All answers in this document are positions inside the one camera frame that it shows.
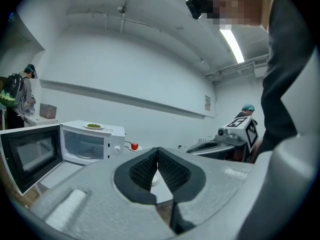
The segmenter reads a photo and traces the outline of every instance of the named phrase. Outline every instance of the microwave door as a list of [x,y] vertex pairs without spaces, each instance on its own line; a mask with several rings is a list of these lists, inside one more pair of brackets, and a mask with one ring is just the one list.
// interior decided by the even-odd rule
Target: microwave door
[[0,151],[8,175],[24,195],[62,162],[60,125],[1,131]]

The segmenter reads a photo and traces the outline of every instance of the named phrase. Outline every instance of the white microwave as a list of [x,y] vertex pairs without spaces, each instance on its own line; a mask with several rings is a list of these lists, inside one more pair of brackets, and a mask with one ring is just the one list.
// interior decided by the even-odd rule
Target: white microwave
[[120,156],[125,148],[125,129],[71,121],[0,131],[0,152],[6,170],[21,195],[62,161],[78,165]]

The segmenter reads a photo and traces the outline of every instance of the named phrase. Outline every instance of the fluorescent light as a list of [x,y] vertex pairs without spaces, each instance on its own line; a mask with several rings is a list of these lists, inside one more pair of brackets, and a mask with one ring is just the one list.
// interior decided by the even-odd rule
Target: fluorescent light
[[244,60],[244,57],[243,57],[242,52],[240,50],[239,44],[238,44],[234,34],[232,33],[232,31],[229,29],[220,29],[220,32],[224,36],[225,40],[228,42],[228,44],[234,54],[236,61],[238,63],[244,62],[245,60]]

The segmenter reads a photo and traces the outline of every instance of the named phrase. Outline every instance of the red tomato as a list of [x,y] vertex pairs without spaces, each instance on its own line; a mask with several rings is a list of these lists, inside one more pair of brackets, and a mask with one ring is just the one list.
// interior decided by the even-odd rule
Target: red tomato
[[132,149],[132,150],[137,150],[138,147],[139,147],[139,144],[138,144],[138,143],[132,143],[132,144],[131,144],[131,149]]

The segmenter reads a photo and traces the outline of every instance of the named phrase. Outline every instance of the backpack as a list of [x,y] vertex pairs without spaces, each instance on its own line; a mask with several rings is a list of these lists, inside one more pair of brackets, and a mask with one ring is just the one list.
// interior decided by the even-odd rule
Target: backpack
[[11,74],[3,84],[0,93],[0,103],[8,108],[16,107],[24,93],[24,80],[28,77],[22,77],[19,74]]

